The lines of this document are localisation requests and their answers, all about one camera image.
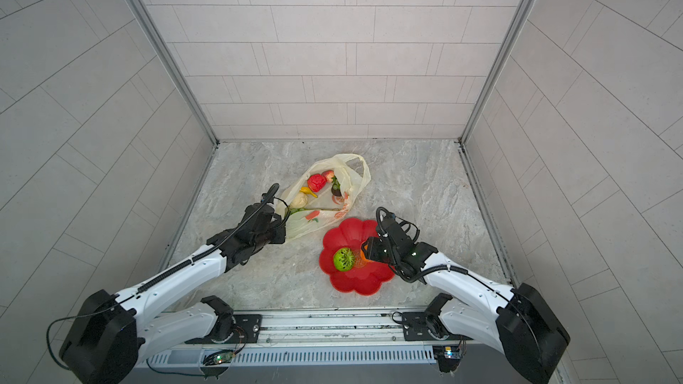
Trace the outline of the green purple toy grapes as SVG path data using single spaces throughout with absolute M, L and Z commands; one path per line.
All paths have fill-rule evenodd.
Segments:
M 341 191 L 341 184 L 339 183 L 339 181 L 336 177 L 334 177 L 332 179 L 331 192 L 332 192 L 334 197 L 342 197 L 343 196 L 343 193 Z

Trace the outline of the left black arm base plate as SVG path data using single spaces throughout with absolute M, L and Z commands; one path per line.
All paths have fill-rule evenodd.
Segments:
M 230 319 L 219 318 L 204 337 L 185 341 L 185 344 L 251 344 L 258 341 L 262 315 L 237 314 Z

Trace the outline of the orange toy fruit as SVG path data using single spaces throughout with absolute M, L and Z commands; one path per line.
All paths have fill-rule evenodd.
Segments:
M 364 268 L 367 265 L 367 259 L 364 256 L 363 252 L 361 249 L 353 250 L 352 251 L 353 256 L 354 256 L 354 268 Z

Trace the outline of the green toy apple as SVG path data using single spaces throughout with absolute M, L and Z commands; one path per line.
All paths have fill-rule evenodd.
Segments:
M 337 271 L 346 273 L 355 267 L 356 256 L 350 248 L 344 247 L 334 254 L 333 263 Z

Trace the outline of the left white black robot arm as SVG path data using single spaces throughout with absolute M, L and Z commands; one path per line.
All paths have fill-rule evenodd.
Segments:
M 69 333 L 49 354 L 83 383 L 119 383 L 143 361 L 186 341 L 222 344 L 243 337 L 232 307 L 217 296 L 175 313 L 166 309 L 202 284 L 244 266 L 266 245 L 286 241 L 286 218 L 275 211 L 279 185 L 245 209 L 234 229 L 208 239 L 183 261 L 117 293 L 90 295 L 70 317 Z

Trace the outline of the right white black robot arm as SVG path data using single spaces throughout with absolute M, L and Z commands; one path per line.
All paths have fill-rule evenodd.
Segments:
M 464 268 L 410 236 L 418 227 L 384 207 L 375 218 L 376 234 L 362 245 L 366 259 L 386 264 L 406 283 L 439 289 L 425 311 L 437 339 L 468 337 L 502 353 L 528 382 L 550 381 L 571 337 L 537 289 L 498 284 Z

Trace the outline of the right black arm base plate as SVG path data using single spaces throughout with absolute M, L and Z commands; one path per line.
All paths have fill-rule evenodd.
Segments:
M 441 320 L 429 312 L 398 312 L 391 320 L 402 328 L 406 341 L 470 341 L 471 338 L 452 334 Z

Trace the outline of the red flower-shaped plate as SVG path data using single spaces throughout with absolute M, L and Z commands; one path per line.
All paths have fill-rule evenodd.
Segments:
M 339 272 L 334 267 L 333 256 L 339 249 L 361 249 L 361 245 L 368 238 L 377 236 L 375 228 L 374 220 L 350 218 L 325 233 L 318 265 L 329 276 L 330 283 L 336 291 L 370 296 L 380 291 L 384 283 L 393 279 L 394 274 L 390 268 L 379 262 L 367 261 L 364 268 L 353 268 L 346 273 Z

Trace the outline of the translucent yellowish plastic bag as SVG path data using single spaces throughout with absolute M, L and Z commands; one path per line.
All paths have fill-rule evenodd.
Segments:
M 333 170 L 341 184 L 342 197 L 334 197 L 332 183 L 327 183 L 323 190 L 316 193 L 317 198 L 309 196 L 309 203 L 301 209 L 292 209 L 290 203 L 301 187 L 307 187 L 307 180 L 313 174 Z M 368 164 L 358 154 L 338 154 L 314 163 L 296 182 L 282 193 L 282 200 L 277 203 L 276 212 L 285 218 L 286 241 L 302 238 L 320 229 L 327 229 L 344 219 L 357 197 L 370 183 L 372 177 Z

